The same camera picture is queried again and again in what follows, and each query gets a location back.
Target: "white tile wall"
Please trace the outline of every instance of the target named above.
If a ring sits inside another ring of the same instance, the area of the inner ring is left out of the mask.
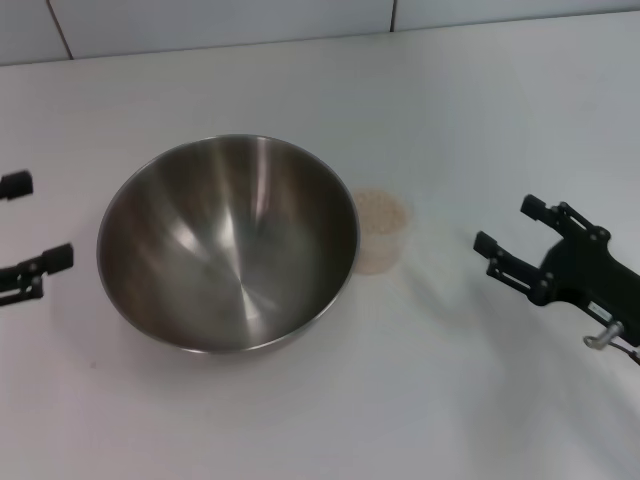
[[[0,65],[67,58],[45,0],[0,0]]]
[[[53,0],[75,58],[389,31],[393,0]]]
[[[640,9],[640,0],[398,0],[396,30]]]

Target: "white tabletop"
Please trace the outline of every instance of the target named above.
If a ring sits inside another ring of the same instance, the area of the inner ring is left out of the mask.
[[[2,478],[626,479],[640,369],[484,275],[478,230],[538,263],[558,238],[519,213],[565,200],[640,271],[640,13],[0,69],[0,264],[71,241],[45,298],[0,310]],[[107,203],[177,144],[260,133],[345,180],[402,190],[403,261],[352,278],[282,348],[208,357],[109,303]]]

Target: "bowl rim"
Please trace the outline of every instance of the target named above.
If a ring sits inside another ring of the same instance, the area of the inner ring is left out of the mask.
[[[141,325],[138,325],[137,323],[133,322],[120,309],[120,307],[118,306],[118,304],[114,300],[113,295],[109,291],[109,288],[107,287],[107,284],[105,282],[104,273],[102,272],[102,264],[100,262],[100,250],[101,250],[103,236],[104,236],[105,223],[106,223],[106,220],[109,217],[111,211],[113,210],[115,203],[123,195],[123,193],[124,193],[125,189],[127,188],[127,186],[129,184],[131,184],[133,182],[133,180],[135,178],[137,178],[144,170],[146,170],[148,167],[150,167],[151,165],[153,165],[156,162],[158,162],[161,158],[165,157],[166,155],[168,155],[168,154],[170,154],[170,153],[172,153],[175,150],[178,150],[180,148],[184,148],[186,146],[193,145],[193,144],[200,143],[200,142],[214,141],[214,140],[219,140],[219,139],[223,139],[223,138],[233,138],[233,137],[245,137],[245,138],[249,137],[249,138],[256,139],[256,140],[262,139],[262,140],[267,140],[267,141],[270,141],[270,142],[276,142],[276,143],[280,143],[280,144],[285,144],[285,145],[288,145],[289,147],[292,147],[295,150],[298,150],[301,153],[304,153],[305,155],[309,156],[310,158],[312,158],[313,160],[318,162],[319,165],[324,167],[326,169],[326,171],[329,172],[329,174],[332,175],[333,178],[342,187],[342,190],[346,194],[347,199],[349,201],[349,205],[351,206],[351,211],[352,211],[352,214],[353,214],[353,218],[355,220],[355,233],[356,233],[355,252],[354,252],[354,255],[353,255],[353,259],[351,261],[351,266],[349,267],[349,271],[345,275],[344,280],[342,281],[342,284],[338,288],[338,291],[335,293],[333,298],[331,300],[329,300],[329,302],[327,302],[327,304],[324,306],[324,308],[322,310],[320,310],[320,312],[318,312],[313,318],[309,319],[304,324],[300,325],[299,327],[291,330],[290,332],[288,332],[288,333],[286,333],[286,334],[284,334],[284,335],[282,335],[282,336],[280,336],[278,338],[275,338],[275,339],[270,340],[268,342],[261,343],[259,345],[254,345],[254,346],[251,346],[251,347],[233,348],[233,349],[231,349],[231,348],[230,349],[210,349],[210,350],[209,349],[206,349],[206,350],[205,349],[197,349],[197,348],[192,348],[192,347],[189,347],[189,346],[186,346],[186,345],[180,345],[178,343],[170,342],[170,341],[166,340],[165,338],[159,337],[158,335],[155,335],[155,334],[149,332],[147,329],[143,328]],[[322,161],[320,158],[318,158],[317,156],[315,156],[314,154],[312,154],[308,150],[305,150],[302,147],[299,147],[299,146],[297,146],[297,145],[295,145],[293,143],[287,142],[285,140],[280,140],[279,138],[275,138],[275,137],[269,137],[269,136],[266,136],[266,135],[245,134],[245,133],[221,134],[221,135],[214,135],[214,136],[211,136],[211,137],[205,137],[205,138],[202,138],[200,140],[194,140],[194,141],[191,141],[191,142],[184,142],[184,143],[181,143],[180,145],[172,147],[169,150],[166,150],[166,151],[160,153],[159,155],[156,155],[154,158],[152,158],[151,160],[146,162],[144,165],[139,167],[135,172],[133,172],[129,176],[129,178],[120,186],[120,188],[114,194],[113,198],[109,202],[109,205],[107,206],[107,208],[106,208],[106,210],[104,212],[104,215],[102,216],[102,220],[100,221],[100,228],[98,230],[98,238],[97,238],[97,241],[96,241],[96,263],[98,265],[98,275],[100,276],[100,283],[102,284],[102,288],[105,291],[107,297],[109,298],[109,301],[111,302],[111,305],[113,305],[113,307],[116,309],[116,311],[120,314],[120,316],[122,318],[124,318],[127,321],[127,323],[129,323],[131,326],[133,326],[139,332],[144,333],[148,337],[150,337],[150,338],[152,338],[154,340],[157,340],[160,343],[163,343],[165,345],[169,345],[171,347],[178,348],[180,350],[184,350],[184,351],[187,351],[187,352],[202,353],[202,354],[208,354],[208,355],[233,354],[233,353],[249,352],[249,351],[259,350],[259,349],[274,345],[276,343],[283,342],[285,340],[291,339],[294,336],[299,335],[300,333],[305,331],[307,328],[312,326],[314,323],[316,323],[318,321],[318,319],[322,315],[324,315],[327,312],[327,310],[329,310],[329,308],[331,308],[331,306],[336,302],[338,297],[342,294],[342,292],[346,288],[347,284],[349,283],[349,280],[351,279],[351,277],[353,275],[356,263],[358,262],[358,256],[360,254],[360,236],[361,236],[361,233],[360,233],[360,221],[358,219],[358,212],[356,210],[355,201],[353,200],[353,196],[351,195],[351,191],[347,188],[347,186],[342,181],[342,179],[338,176],[338,174],[329,165],[327,165],[324,161]]]

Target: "translucent cup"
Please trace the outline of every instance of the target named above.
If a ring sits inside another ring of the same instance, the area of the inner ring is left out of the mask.
[[[413,224],[413,209],[405,198],[381,188],[359,188],[352,194],[360,222],[360,256],[355,272],[384,273],[402,255]]]

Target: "stainless steel bowl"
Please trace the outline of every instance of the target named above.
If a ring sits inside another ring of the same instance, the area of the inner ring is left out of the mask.
[[[355,264],[338,176],[290,143],[209,138],[152,160],[102,220],[102,284],[133,326],[198,352],[250,350],[322,315]]]

